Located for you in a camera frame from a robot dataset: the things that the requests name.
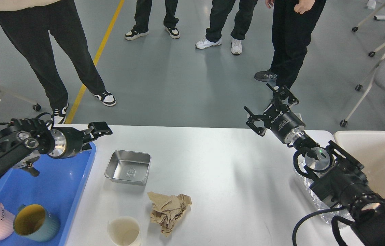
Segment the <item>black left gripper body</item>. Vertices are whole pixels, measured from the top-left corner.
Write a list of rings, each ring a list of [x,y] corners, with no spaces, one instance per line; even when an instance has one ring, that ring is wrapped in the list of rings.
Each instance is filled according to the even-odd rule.
[[[54,127],[50,130],[55,146],[48,155],[54,159],[65,159],[78,154],[82,142],[83,132],[73,127]]]

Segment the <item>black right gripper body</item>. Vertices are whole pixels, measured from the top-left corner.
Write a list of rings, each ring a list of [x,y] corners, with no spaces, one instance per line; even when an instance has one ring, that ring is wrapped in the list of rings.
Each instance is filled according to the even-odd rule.
[[[284,144],[290,144],[304,134],[306,124],[289,109],[267,108],[263,112],[265,128],[271,130]]]

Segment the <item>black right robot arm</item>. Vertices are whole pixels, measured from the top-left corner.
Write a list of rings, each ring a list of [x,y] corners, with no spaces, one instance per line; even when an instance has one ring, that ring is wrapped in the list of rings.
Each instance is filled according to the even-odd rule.
[[[350,226],[363,245],[385,246],[385,198],[369,187],[363,164],[335,142],[330,140],[328,146],[322,147],[305,132],[305,123],[291,111],[299,100],[286,86],[269,89],[273,98],[262,114],[244,107],[248,113],[246,125],[260,136],[270,130],[287,147],[295,148],[295,170],[312,181],[310,190],[328,206],[299,220],[292,233],[293,245],[297,245],[297,231],[307,219],[345,209],[352,220],[341,216],[331,220],[340,246],[346,242],[339,232],[339,223]]]

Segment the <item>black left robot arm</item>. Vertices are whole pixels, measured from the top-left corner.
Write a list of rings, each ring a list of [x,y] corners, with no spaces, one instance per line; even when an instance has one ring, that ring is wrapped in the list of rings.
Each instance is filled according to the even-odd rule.
[[[0,179],[10,169],[19,168],[32,176],[39,172],[33,167],[42,154],[53,159],[65,159],[89,150],[90,143],[111,135],[106,122],[91,122],[85,130],[55,126],[52,120],[16,119],[0,123]]]

